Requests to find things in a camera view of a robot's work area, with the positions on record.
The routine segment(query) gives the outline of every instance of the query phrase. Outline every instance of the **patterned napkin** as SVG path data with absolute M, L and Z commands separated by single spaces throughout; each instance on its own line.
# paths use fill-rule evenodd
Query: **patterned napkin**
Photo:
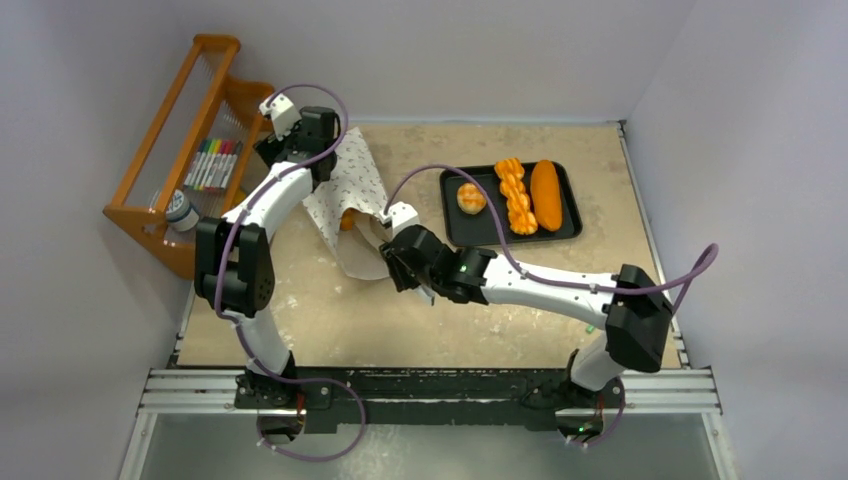
M 330 181 L 319 185 L 303 206 L 346 275 L 361 280 L 386 278 L 389 272 L 377 250 L 380 242 L 371 233 L 371 219 L 388 198 L 358 128 L 347 132 L 336 155 L 338 162 Z M 340 231 L 342 213 L 348 208 L 362 213 L 355 217 L 356 228 Z

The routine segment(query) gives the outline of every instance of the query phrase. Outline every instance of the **wooden rack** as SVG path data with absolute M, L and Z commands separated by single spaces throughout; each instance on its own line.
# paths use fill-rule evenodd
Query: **wooden rack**
M 246 82 L 229 74 L 233 59 L 241 48 L 235 37 L 228 35 L 197 35 L 191 50 L 165 95 L 153 123 L 141 142 L 135 157 L 127 169 L 112 201 L 103 209 L 103 213 L 130 237 L 135 239 L 162 263 L 177 275 L 186 279 L 194 278 L 194 242 L 168 238 L 168 225 L 165 221 L 165 209 L 174 191 L 183 185 L 189 166 L 194 159 L 200 142 L 209 135 L 219 110 L 226 108 L 236 121 L 246 128 L 244 149 L 233 168 L 229 185 L 222 193 L 218 211 L 201 212 L 201 215 L 220 216 L 232 209 L 236 203 L 242 176 L 252 153 L 252 145 L 260 132 L 270 131 L 270 123 L 258 112 L 259 102 L 273 93 L 274 88 L 267 83 Z M 204 63 L 210 76 L 209 86 L 202 99 L 200 108 L 188 128 L 188 134 L 179 148 L 179 153 L 167 176 L 161 180 L 158 197 L 150 205 L 130 206 L 127 200 L 136 180 L 148 160 L 154 144 L 162 132 L 166 120 L 183 92 L 186 81 L 198 60 Z

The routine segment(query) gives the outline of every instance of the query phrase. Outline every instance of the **gray wall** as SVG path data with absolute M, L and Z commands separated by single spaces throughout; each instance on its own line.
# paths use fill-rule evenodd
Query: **gray wall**
M 237 71 L 321 83 L 358 119 L 539 122 L 629 115 L 694 0 L 173 3 L 242 40 Z
M 12 0 L 0 45 L 0 478 L 115 478 L 188 282 L 100 211 L 189 43 L 158 0 Z
M 681 311 L 749 479 L 848 475 L 848 3 L 700 0 L 628 139 Z

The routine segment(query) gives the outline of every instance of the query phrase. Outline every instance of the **beige surface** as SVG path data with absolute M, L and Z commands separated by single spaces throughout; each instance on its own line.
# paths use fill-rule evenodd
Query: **beige surface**
M 548 158 L 565 166 L 583 220 L 575 239 L 516 245 L 528 263 L 581 272 L 617 272 L 622 263 L 656 270 L 630 177 L 613 127 L 363 126 L 387 191 L 426 163 L 491 164 L 506 157 Z M 256 175 L 264 172 L 257 169 Z M 438 171 L 419 174 L 399 199 L 442 239 Z M 344 276 L 302 208 L 271 246 L 277 286 L 271 301 L 277 327 L 300 365 L 563 367 L 588 343 L 586 325 L 560 315 L 513 306 L 428 307 L 390 279 Z M 679 367 L 671 344 L 663 364 Z M 228 324 L 204 300 L 194 302 L 181 365 L 243 365 Z

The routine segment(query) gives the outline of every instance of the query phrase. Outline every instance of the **orange object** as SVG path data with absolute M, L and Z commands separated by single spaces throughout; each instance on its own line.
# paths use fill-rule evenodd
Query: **orange object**
M 514 175 L 521 180 L 524 178 L 524 166 L 521 165 L 521 160 L 515 157 L 507 158 L 495 163 L 495 174 L 501 180 L 507 175 Z
M 354 215 L 356 215 L 355 208 L 348 208 L 342 213 L 342 221 L 339 225 L 339 229 L 341 229 L 341 231 L 347 232 L 348 230 L 353 230 Z
M 456 191 L 456 203 L 463 212 L 476 215 L 486 207 L 486 198 L 473 183 L 465 183 Z
M 499 190 L 506 197 L 509 229 L 519 235 L 532 235 L 539 230 L 536 216 L 530 211 L 530 196 L 521 180 L 524 166 L 517 158 L 507 158 L 495 164 L 495 174 L 501 179 Z
M 533 235 L 539 230 L 536 216 L 529 210 L 512 211 L 507 214 L 509 229 L 519 235 Z
M 550 160 L 542 160 L 530 175 L 530 195 L 535 205 L 536 221 L 545 230 L 555 232 L 562 228 L 562 201 L 559 178 Z

